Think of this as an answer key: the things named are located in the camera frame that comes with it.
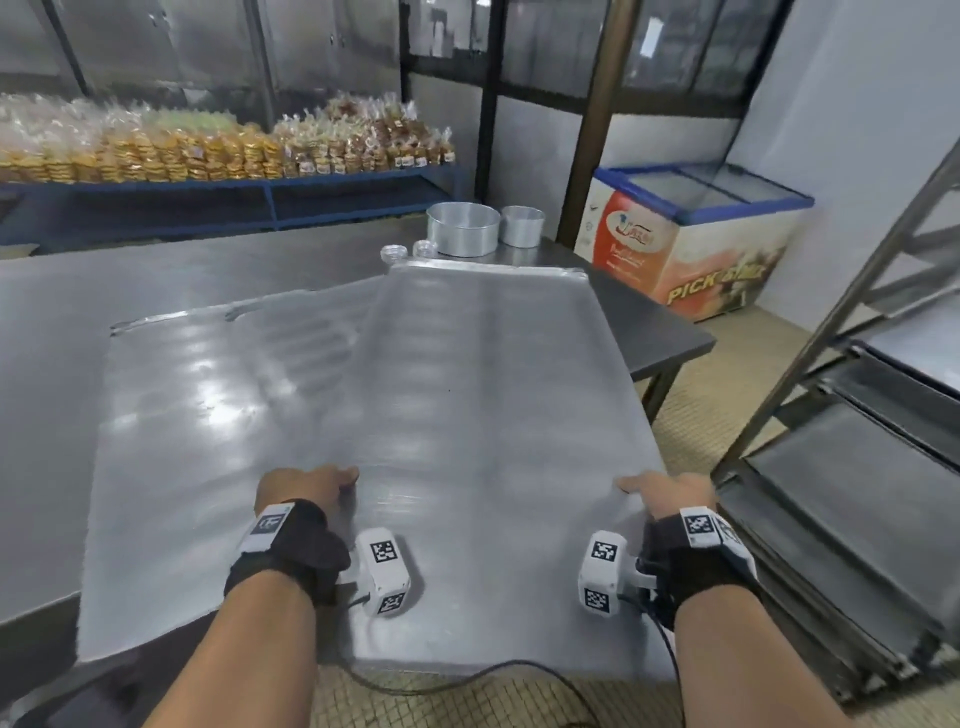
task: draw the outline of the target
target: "tiled floor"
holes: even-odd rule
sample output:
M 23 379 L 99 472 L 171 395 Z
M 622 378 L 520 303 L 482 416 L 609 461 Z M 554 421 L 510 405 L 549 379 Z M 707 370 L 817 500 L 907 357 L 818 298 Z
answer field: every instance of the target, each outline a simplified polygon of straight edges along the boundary
M 758 308 L 701 324 L 717 337 L 710 355 L 681 371 L 654 426 L 671 473 L 707 473 L 803 345 L 805 333 Z M 637 389 L 642 391 L 643 384 Z M 766 434 L 776 434 L 770 425 Z M 440 678 L 412 673 L 372 676 L 391 687 L 422 688 Z M 604 728 L 680 726 L 672 684 L 577 681 Z M 491 677 L 430 697 L 380 695 L 353 684 L 336 667 L 321 667 L 314 699 L 316 728 L 535 728 L 586 720 L 573 695 L 533 674 Z M 960 726 L 960 682 L 947 682 L 861 712 L 875 728 Z

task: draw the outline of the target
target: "stainless steel table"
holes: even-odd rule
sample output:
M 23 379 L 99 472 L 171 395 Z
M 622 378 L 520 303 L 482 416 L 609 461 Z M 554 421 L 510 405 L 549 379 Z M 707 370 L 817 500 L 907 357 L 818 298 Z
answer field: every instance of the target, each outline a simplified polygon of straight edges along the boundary
M 380 247 L 412 243 L 421 218 L 131 246 L 0 265 L 0 705 L 72 660 L 109 327 L 384 271 Z M 566 248 L 501 248 L 491 262 L 589 269 Z M 713 338 L 606 274 L 590 281 L 655 415 L 679 368 Z M 17 636 L 16 640 L 5 636 Z M 29 635 L 41 637 L 40 643 Z M 43 648 L 27 675 L 20 658 Z

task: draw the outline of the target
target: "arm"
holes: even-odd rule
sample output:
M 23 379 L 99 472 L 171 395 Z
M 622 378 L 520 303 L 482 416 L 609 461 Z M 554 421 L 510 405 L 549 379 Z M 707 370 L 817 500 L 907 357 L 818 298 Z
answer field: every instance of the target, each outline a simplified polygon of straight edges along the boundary
M 716 507 L 713 486 L 702 475 L 644 473 L 617 485 L 640 493 L 655 520 L 689 506 Z M 851 725 L 749 590 L 700 592 L 681 604 L 675 626 L 690 728 Z
M 264 475 L 254 510 L 290 498 L 329 514 L 355 468 Z M 316 612 L 291 577 L 262 571 L 224 600 L 206 636 L 147 719 L 146 728 L 305 728 L 316 675 Z

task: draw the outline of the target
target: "black cable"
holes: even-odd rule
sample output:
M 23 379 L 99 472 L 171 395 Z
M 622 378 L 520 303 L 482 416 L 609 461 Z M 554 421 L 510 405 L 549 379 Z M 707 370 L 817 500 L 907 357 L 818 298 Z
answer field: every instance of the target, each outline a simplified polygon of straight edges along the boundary
M 673 645 L 670 644 L 670 638 L 666 636 L 666 630 L 663 629 L 663 625 L 660 624 L 660 620 L 654 617 L 643 603 L 632 596 L 627 595 L 617 595 L 620 601 L 625 601 L 628 604 L 633 604 L 642 614 L 645 614 L 650 618 L 650 621 L 654 623 L 654 626 L 657 627 L 657 631 L 660 632 L 660 638 L 663 639 L 663 644 L 666 645 L 666 651 L 670 654 L 670 662 L 673 663 L 674 674 L 677 675 L 677 691 L 680 693 L 680 721 L 683 728 L 686 728 L 686 711 L 684 710 L 684 684 L 680 679 L 680 665 L 677 664 L 677 655 L 673 651 Z
M 347 608 L 344 610 L 344 614 L 350 609 L 359 604 L 364 604 L 370 599 L 369 596 L 363 596 L 359 599 L 355 599 L 350 604 L 347 605 Z M 518 667 L 526 666 L 533 667 L 545 672 L 551 677 L 556 678 L 564 687 L 566 687 L 573 695 L 580 701 L 580 704 L 583 706 L 584 710 L 590 716 L 590 720 L 574 720 L 572 722 L 564 723 L 560 728 L 601 728 L 600 718 L 597 716 L 596 711 L 593 710 L 593 706 L 590 705 L 587 697 L 580 692 L 580 689 L 566 676 L 561 675 L 557 670 L 552 667 L 547 667 L 546 665 L 541 665 L 538 662 L 533 660 L 507 660 L 502 663 L 497 663 L 496 665 L 491 665 L 489 667 L 484 667 L 479 672 L 474 672 L 472 675 L 467 677 L 462 677 L 458 680 L 451 680 L 448 683 L 443 683 L 442 685 L 435 685 L 431 688 L 419 688 L 419 689 L 408 689 L 408 688 L 388 688 L 384 685 L 377 685 L 376 683 L 368 680 L 363 675 L 358 674 L 353 670 L 352 667 L 347 663 L 347 658 L 340 651 L 340 645 L 336 644 L 337 650 L 337 662 L 339 663 L 340 668 L 347 674 L 347 676 L 355 682 L 357 685 L 360 685 L 367 690 L 379 692 L 382 695 L 390 695 L 392 697 L 426 697 L 428 695 L 436 695 L 440 692 L 457 690 L 458 688 L 463 688 L 471 683 L 480 680 L 481 678 L 486 677 L 487 675 L 497 672 L 498 670 L 504 669 L 506 667 Z

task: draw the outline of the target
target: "blue freezer lid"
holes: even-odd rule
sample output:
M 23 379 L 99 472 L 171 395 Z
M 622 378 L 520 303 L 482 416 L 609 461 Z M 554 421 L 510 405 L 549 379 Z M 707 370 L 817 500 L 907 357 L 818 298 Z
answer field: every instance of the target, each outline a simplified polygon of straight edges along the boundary
M 678 225 L 813 207 L 813 198 L 726 162 L 599 168 L 593 176 Z

